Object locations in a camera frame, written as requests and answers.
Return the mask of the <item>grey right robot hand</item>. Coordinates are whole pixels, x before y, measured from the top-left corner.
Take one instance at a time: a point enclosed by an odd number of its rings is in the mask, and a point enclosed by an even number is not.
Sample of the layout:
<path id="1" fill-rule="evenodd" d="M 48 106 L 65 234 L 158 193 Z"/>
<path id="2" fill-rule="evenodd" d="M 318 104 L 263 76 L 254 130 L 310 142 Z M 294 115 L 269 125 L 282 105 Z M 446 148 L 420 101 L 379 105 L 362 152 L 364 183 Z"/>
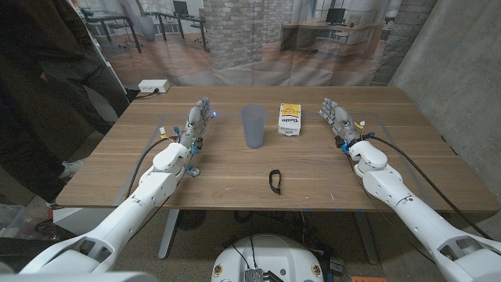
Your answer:
<path id="1" fill-rule="evenodd" d="M 319 115 L 330 125 L 334 135 L 337 148 L 346 150 L 362 139 L 351 115 L 337 102 L 325 98 L 323 108 Z"/>

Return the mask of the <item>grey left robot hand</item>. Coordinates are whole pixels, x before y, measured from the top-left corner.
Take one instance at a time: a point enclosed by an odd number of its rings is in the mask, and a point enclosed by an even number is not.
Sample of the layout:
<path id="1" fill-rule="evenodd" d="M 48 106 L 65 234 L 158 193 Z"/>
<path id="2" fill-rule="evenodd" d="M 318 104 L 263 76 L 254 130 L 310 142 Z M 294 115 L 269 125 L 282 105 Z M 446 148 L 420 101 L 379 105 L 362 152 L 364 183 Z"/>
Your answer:
<path id="1" fill-rule="evenodd" d="M 212 110 L 209 98 L 200 99 L 189 110 L 178 142 L 194 154 L 203 146 L 203 136 L 208 123 L 217 116 L 218 114 Z"/>

